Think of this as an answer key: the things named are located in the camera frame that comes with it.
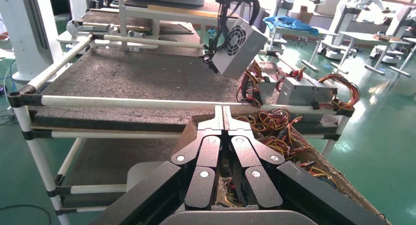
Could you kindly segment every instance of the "epoxy floor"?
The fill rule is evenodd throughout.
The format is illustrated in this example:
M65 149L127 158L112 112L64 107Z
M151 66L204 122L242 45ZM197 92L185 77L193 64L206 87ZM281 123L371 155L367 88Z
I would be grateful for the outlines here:
M298 47L289 41L285 55L298 60L309 60L314 43ZM356 111L345 128L340 140L328 157L329 161L360 191L378 210L384 213L394 225L416 224L416 193L414 177L416 155L416 56L406 71L413 77L399 77L386 65L381 70L385 76L374 74L364 68L371 49L363 49L355 59L348 60L345 75L356 83L362 99L356 104ZM12 60L0 62L0 74L6 72ZM320 78L334 71L330 60L317 56L313 64L320 69ZM341 92L342 98L348 93ZM0 97L0 111L7 107L4 96ZM33 158L16 124L0 126L0 207L16 204L33 204L47 209L52 224L58 225L53 207ZM73 140L49 139L43 151L52 173L56 174ZM322 140L310 140L319 150L325 144ZM70 214L75 225L87 224L98 212ZM0 211L0 224L46 225L46 215L33 208L15 208Z

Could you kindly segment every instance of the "power supply fan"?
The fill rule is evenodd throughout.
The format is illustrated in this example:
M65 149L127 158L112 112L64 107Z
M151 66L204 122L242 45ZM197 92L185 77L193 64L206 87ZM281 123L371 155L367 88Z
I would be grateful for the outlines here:
M234 56L246 40L246 32L239 25L232 28L230 32L230 42L227 44L225 51L228 56Z

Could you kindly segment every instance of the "white robot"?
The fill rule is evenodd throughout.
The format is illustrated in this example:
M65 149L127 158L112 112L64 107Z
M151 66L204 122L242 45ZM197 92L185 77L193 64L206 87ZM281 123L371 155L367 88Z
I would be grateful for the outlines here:
M391 12L388 8L384 8L381 0L340 0L329 28L330 32L339 36L326 36L318 53L330 59L341 60L347 47L341 45L343 35L340 32L347 30L354 15L358 15L361 10L369 11L368 6L371 3L375 3L383 13Z
M401 38L409 26L416 25L416 7L405 5L397 12L391 20L390 26L386 31L387 36ZM383 57L383 62L389 64L397 64L404 53L395 50L397 44L392 44ZM378 45L373 48L370 56L379 59L381 53L386 49L386 46Z
M309 0L312 1L315 5L321 5L326 2L326 0ZM276 0L276 9L274 11L273 16L288 16L289 11L293 8L293 3L295 0ZM284 39L282 39L281 34L274 35L273 31L270 31L268 28L266 29L266 35L269 37L266 45L264 46L265 50L276 50L279 53L283 53L285 50L285 46L282 43L286 43Z

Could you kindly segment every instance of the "wheel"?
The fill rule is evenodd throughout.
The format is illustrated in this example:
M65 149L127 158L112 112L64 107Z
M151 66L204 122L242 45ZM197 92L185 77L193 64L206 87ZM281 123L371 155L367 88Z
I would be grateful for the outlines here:
M322 56L325 56L326 55L326 49L322 49L319 54L321 54Z

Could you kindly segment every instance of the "silver bolt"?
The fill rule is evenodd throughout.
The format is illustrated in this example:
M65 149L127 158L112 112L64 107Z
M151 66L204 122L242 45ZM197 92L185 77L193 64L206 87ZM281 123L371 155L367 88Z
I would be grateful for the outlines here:
M200 174L199 174L201 177L208 177L208 172L207 171L202 171Z
M178 155L178 157L176 157L176 159L177 159L178 161L184 161L184 160L185 160L185 156L183 156L183 155Z
M272 156L270 157L270 159L272 159L272 160L274 160L274 161L278 161L278 160L279 160L279 157L278 157L278 156L276 156L276 155L272 155Z
M251 172L251 175L254 177L260 177L260 172L259 171L253 171Z

